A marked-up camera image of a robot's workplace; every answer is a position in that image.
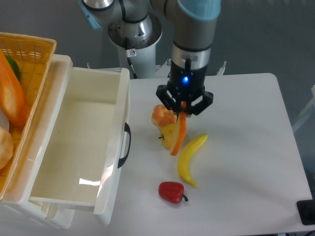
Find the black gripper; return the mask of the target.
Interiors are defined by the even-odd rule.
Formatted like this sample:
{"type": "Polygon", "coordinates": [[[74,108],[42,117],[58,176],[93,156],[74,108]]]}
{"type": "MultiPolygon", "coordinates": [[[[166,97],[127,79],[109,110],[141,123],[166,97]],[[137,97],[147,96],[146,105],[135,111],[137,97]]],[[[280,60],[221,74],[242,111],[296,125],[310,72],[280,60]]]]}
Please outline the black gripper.
{"type": "Polygon", "coordinates": [[[206,69],[207,66],[193,69],[191,59],[186,59],[183,66],[172,61],[169,81],[157,87],[157,97],[174,114],[185,108],[187,116],[199,115],[214,100],[213,93],[205,90],[206,69]]]}

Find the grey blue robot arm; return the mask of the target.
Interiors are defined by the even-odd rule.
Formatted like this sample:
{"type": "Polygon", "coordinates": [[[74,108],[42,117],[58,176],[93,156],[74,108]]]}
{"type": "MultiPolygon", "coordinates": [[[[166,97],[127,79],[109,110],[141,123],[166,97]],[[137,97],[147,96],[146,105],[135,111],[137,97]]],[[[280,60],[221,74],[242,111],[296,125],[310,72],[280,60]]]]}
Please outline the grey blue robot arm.
{"type": "Polygon", "coordinates": [[[134,79],[155,74],[155,46],[162,35],[153,8],[174,26],[169,81],[156,94],[178,114],[198,115],[213,103],[204,80],[210,59],[219,0],[81,0],[78,2],[93,29],[106,28],[118,49],[120,66],[134,79]]]}

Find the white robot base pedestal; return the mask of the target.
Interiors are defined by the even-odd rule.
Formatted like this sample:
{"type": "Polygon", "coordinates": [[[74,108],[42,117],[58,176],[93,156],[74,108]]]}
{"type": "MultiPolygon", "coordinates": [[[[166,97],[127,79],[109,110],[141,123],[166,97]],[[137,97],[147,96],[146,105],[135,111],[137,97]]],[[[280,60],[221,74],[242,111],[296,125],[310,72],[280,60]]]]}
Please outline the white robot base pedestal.
{"type": "Polygon", "coordinates": [[[132,79],[152,79],[156,75],[156,44],[162,36],[158,17],[148,13],[138,23],[123,20],[108,26],[108,35],[118,52],[120,67],[130,71],[132,79]]]}

